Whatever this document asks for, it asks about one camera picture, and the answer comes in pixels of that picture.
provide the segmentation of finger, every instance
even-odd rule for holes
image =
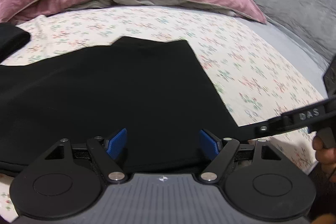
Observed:
[[[336,163],[334,164],[322,164],[322,171],[331,175],[331,173],[335,170]]]
[[[314,150],[322,150],[323,149],[323,141],[318,136],[315,136],[313,138],[313,149]]]
[[[335,148],[318,150],[315,157],[322,164],[332,164],[336,161]]]
[[[323,215],[312,222],[312,224],[334,224],[336,217],[334,215]]]
[[[336,176],[332,176],[329,181],[333,182],[333,183],[336,183]]]

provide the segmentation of silver bolt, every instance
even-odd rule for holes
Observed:
[[[205,172],[201,174],[201,179],[206,181],[213,181],[217,179],[217,175],[212,172]]]
[[[112,172],[112,173],[109,173],[109,179],[110,180],[122,180],[125,178],[125,174],[122,173],[122,172]]]

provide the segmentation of black folded fabric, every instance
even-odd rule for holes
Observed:
[[[0,63],[30,41],[30,33],[9,23],[0,23]]]
[[[238,127],[187,41],[122,37],[27,66],[0,66],[0,170],[19,172],[61,138],[128,131],[128,172],[197,172],[199,130]]]

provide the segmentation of logo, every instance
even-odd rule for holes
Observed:
[[[312,111],[307,111],[306,113],[300,113],[300,120],[304,121],[305,119],[312,118],[313,116],[319,115],[319,110],[317,108],[314,108]]]
[[[167,178],[166,176],[161,176],[158,178],[159,181],[165,182],[167,180],[169,180],[169,178]]]

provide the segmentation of floral bedsheet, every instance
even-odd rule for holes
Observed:
[[[83,47],[109,45],[121,36],[163,42],[185,39],[240,126],[322,99],[277,50],[225,15],[165,7],[114,7],[39,16],[20,27],[31,33],[31,41],[3,65],[27,65]],[[267,139],[308,173],[315,164],[312,137],[301,129]],[[0,214],[8,220],[16,217],[8,195],[10,182],[0,176]]]

